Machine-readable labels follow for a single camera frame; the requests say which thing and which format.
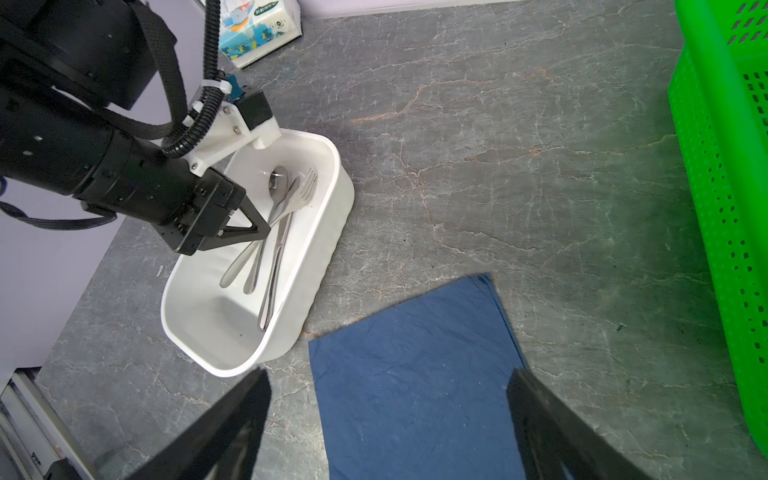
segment fork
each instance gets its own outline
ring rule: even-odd
[[[315,170],[314,167],[311,167],[304,177],[304,184],[301,187],[301,191],[297,194],[298,198],[302,201],[301,207],[309,203],[312,195],[315,193],[316,186],[317,170]],[[298,208],[289,212],[286,208],[285,214],[287,216],[280,221],[280,226],[277,230],[277,243],[275,243],[275,253],[272,256],[270,278],[267,280],[266,293],[261,301],[261,309],[259,310],[259,328],[262,330],[266,330],[267,326],[269,326],[272,314],[274,313],[275,297],[277,294],[277,274],[280,269],[280,262],[283,260],[283,251],[285,250],[285,242],[288,238],[288,229],[290,229],[290,223],[293,219],[293,212],[296,210],[298,210]]]
[[[278,212],[282,212],[283,214],[288,211],[288,207],[291,207],[290,204],[291,199],[296,197],[294,194],[299,190],[299,179],[294,179],[291,183],[290,187],[288,188],[288,194],[286,195],[286,198],[283,199],[282,202],[280,202],[283,205],[278,205],[277,210]],[[277,218],[270,218],[270,228],[277,225],[278,222],[280,222],[285,215],[278,215]],[[221,288],[227,288],[229,285],[232,284],[232,282],[235,280],[237,275],[240,273],[240,271],[245,267],[246,263],[248,263],[248,259],[250,259],[251,255],[253,255],[253,252],[257,251],[264,243],[264,240],[254,240],[253,242],[249,243],[247,247],[243,249],[242,252],[240,252],[240,255],[237,256],[237,258],[232,262],[231,265],[227,268],[227,271],[224,272],[224,275],[221,277],[221,281],[219,282],[219,286]]]

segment tissue box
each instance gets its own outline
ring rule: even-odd
[[[301,35],[296,0],[222,0],[219,49],[243,68]]]

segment white mounting bracket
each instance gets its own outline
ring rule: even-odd
[[[222,102],[214,124],[184,160],[189,164],[190,172],[202,177],[208,167],[227,155],[246,145],[262,150],[269,147],[280,135],[280,126],[275,117],[257,125],[253,130],[248,130],[237,107]]]

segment green plastic basket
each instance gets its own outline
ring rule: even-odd
[[[676,0],[669,88],[750,433],[768,456],[768,0]]]

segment spoon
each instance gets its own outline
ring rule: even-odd
[[[283,166],[275,167],[270,175],[270,197],[272,197],[274,203],[272,210],[270,211],[270,217],[267,221],[268,223],[272,223],[273,217],[280,213],[277,210],[280,208],[281,203],[285,200],[285,197],[288,194],[288,186],[288,170]],[[237,256],[235,261],[232,262],[230,267],[227,268],[227,271],[224,272],[224,275],[221,277],[221,281],[219,282],[221,288],[227,288],[232,284],[235,278],[237,278],[237,274],[240,273],[248,262],[250,256],[253,255],[253,252],[256,251],[256,248],[260,245],[263,245],[262,240],[253,241],[248,244],[240,255]]]
[[[275,176],[276,186],[273,190],[272,178]],[[285,206],[281,206],[280,202],[285,200],[286,195],[288,194],[288,180],[288,170],[286,170],[285,167],[276,167],[275,170],[273,170],[272,177],[270,177],[270,195],[272,196],[274,205],[272,206],[272,211],[270,212],[270,218],[267,220],[268,223],[273,222],[275,217],[281,213],[278,210]],[[246,295],[250,295],[256,289],[256,280],[259,277],[261,259],[264,256],[264,242],[259,242],[259,246],[257,248],[258,251],[256,253],[256,258],[253,260],[253,266],[250,268],[248,278],[246,279],[245,285],[243,286],[243,293]]]
[[[288,194],[286,194],[286,197],[283,198],[283,201],[280,202],[280,207],[278,207],[277,211],[279,212],[275,217],[274,220],[270,222],[270,228],[274,228],[275,225],[277,225],[283,218],[288,217],[290,214],[295,212],[296,210],[300,208],[304,208],[305,205],[307,205],[310,201],[310,198],[312,197],[312,193],[314,192],[314,185],[317,184],[317,175],[316,173],[313,175],[315,177],[315,181],[313,181],[310,186],[311,188],[307,188],[305,184],[299,181],[299,178],[294,178],[293,181],[290,183],[290,187],[288,187]],[[253,243],[261,243],[263,240],[255,240]],[[258,245],[249,245],[246,247],[253,248],[250,251],[245,251],[237,256],[235,261],[232,262],[232,265],[227,269],[226,272],[224,272],[224,276],[226,278],[231,278],[234,280],[234,277],[237,276],[238,273],[243,269],[246,263],[248,263],[248,257],[250,254],[252,254],[254,251],[256,251],[256,248]]]
[[[283,213],[280,215],[280,227],[277,231],[277,242],[275,243],[275,254],[272,258],[272,268],[270,269],[270,279],[267,280],[266,293],[261,300],[261,310],[259,310],[259,328],[266,330],[272,319],[272,315],[275,308],[275,298],[277,295],[277,274],[280,269],[280,262],[283,259],[283,252],[285,251],[286,238],[288,237],[288,229],[290,228],[291,219],[293,218],[293,212],[300,208],[304,208],[310,202],[310,199],[315,193],[317,187],[317,170],[311,167],[306,172],[304,182],[301,185],[301,191],[292,194],[289,204],[286,206]]]

